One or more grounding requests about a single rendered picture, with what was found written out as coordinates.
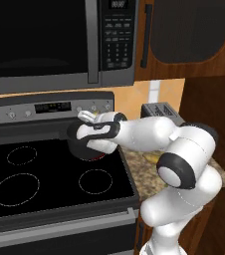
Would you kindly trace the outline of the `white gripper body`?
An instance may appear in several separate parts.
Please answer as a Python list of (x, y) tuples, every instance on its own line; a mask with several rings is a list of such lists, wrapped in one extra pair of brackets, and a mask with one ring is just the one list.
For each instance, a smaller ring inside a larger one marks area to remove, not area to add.
[(78, 118), (85, 123), (91, 124), (94, 124), (98, 121), (98, 117), (89, 111), (79, 111)]

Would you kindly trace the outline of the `black steel microwave oven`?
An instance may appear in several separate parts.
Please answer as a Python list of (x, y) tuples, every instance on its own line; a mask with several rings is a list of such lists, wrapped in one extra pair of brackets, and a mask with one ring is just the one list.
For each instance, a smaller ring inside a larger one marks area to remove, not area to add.
[(0, 94), (131, 86), (138, 0), (97, 0), (99, 82), (88, 81), (85, 0), (0, 0)]

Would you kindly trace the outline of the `brown cupboard door dark panel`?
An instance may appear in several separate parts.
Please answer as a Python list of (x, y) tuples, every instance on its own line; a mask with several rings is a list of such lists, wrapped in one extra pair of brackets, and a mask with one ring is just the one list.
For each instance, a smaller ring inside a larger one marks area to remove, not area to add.
[[(147, 66), (140, 66), (152, 4)], [(225, 76), (225, 0), (139, 0), (138, 81)]]

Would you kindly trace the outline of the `dark cooking pot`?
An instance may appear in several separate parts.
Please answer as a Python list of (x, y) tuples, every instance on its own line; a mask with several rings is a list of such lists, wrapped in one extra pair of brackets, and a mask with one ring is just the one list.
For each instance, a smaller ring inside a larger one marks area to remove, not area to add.
[(111, 138), (118, 132), (118, 122), (91, 124), (75, 121), (67, 128), (70, 152), (82, 160), (97, 160), (115, 151), (117, 144)]

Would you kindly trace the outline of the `yellow elongated object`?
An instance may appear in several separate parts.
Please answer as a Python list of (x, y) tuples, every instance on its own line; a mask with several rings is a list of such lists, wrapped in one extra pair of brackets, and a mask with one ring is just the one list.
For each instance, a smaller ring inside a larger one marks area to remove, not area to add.
[(163, 151), (145, 152), (142, 156), (151, 164), (157, 164), (159, 158), (163, 155)]

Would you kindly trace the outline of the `grey toaster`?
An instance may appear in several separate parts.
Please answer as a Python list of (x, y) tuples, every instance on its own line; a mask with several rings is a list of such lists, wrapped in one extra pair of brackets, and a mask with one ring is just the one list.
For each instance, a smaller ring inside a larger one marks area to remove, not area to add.
[(177, 126), (184, 123), (184, 119), (167, 102), (143, 104), (140, 110), (140, 116), (146, 117), (167, 117)]

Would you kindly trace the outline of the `black and steel stove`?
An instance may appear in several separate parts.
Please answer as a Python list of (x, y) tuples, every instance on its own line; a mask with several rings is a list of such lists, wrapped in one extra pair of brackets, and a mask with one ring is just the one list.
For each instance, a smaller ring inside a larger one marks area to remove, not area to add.
[[(67, 128), (77, 107), (106, 113), (111, 92), (73, 92), (0, 99), (0, 232), (139, 208), (123, 153), (97, 160), (70, 152)], [(25, 111), (31, 111), (29, 117)], [(9, 118), (9, 113), (16, 118)]]

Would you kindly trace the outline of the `black oven door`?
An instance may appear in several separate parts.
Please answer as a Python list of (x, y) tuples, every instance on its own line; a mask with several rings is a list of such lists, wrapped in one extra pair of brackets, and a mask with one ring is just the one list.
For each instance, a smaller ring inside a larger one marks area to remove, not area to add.
[(0, 255), (133, 255), (136, 222), (0, 248)]

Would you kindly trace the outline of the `tall brown wooden cupboard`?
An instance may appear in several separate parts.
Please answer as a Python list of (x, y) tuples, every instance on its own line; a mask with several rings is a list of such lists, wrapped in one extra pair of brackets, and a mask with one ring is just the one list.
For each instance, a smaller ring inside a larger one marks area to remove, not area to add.
[[(187, 122), (216, 129), (219, 141), (213, 158), (225, 171), (225, 77), (187, 79), (179, 114)], [(195, 255), (225, 255), (225, 188), (216, 197)]]

